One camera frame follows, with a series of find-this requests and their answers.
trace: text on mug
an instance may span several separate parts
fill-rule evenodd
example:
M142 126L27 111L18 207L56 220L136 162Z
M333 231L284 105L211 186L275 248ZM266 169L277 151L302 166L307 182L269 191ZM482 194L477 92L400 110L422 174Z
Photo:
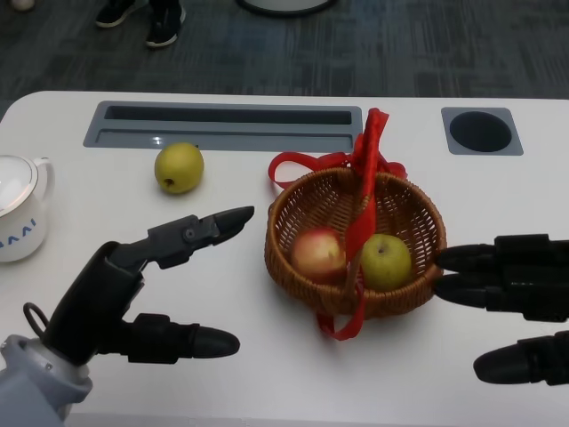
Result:
M33 218L30 220L29 224L31 225L32 228L36 226L36 222L34 221ZM2 241L0 241L0 248L2 248L4 246L13 245L14 242L19 242L20 239L27 236L31 232L31 230L32 229L30 227L28 227L28 225L25 225L24 228L21 229L21 237L9 236L6 244L4 244Z

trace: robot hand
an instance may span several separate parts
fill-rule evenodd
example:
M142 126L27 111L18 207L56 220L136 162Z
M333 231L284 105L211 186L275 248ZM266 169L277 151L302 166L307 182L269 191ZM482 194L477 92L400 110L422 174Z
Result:
M63 296L51 320L32 303L24 314L38 335L11 335L0 345L6 369L0 372L0 420L19 427L61 427L70 405L92 389L86 363L95 354L119 353L130 362L173 364L178 358L220 358L239 350L225 331L178 325L164 315L140 314L123 321L142 289L149 262L161 269L183 264L198 249L236 236L252 218L253 207L189 216L148 231L130 245L103 245ZM42 320L42 331L32 317Z
M548 235L497 237L493 246L446 249L437 265L456 271L435 284L435 294L448 302L542 322L569 317L569 241L550 241ZM474 369L487 383L569 383L569 332L491 351L475 361Z

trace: pear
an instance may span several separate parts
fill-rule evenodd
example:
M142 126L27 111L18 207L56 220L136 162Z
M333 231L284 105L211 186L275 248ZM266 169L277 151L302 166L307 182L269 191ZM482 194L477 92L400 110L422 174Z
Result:
M374 234L365 242L360 265L365 286L387 292L409 281L413 262L403 240L387 234Z
M154 175L160 187L172 194L194 189L204 174L201 151L187 142L169 145L156 157Z

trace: sneaker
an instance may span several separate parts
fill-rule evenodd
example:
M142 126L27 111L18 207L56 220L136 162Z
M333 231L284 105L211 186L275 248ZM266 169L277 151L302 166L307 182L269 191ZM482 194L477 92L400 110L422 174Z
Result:
M144 3L137 3L136 0L108 0L103 7L95 24L99 28L113 28L123 23L128 15L144 6Z
M164 13L155 13L146 45L157 48L174 43L178 39L181 24L185 19L186 11L180 4L166 9Z
M34 0L12 0L12 7L18 12L27 12L34 8Z

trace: white mug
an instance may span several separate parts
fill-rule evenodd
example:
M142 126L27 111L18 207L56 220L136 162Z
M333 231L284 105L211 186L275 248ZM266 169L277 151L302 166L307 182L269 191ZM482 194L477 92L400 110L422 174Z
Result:
M38 168L45 169L44 194L35 192ZM48 158L0 156L0 262L21 260L32 254L47 234L47 203L55 173Z

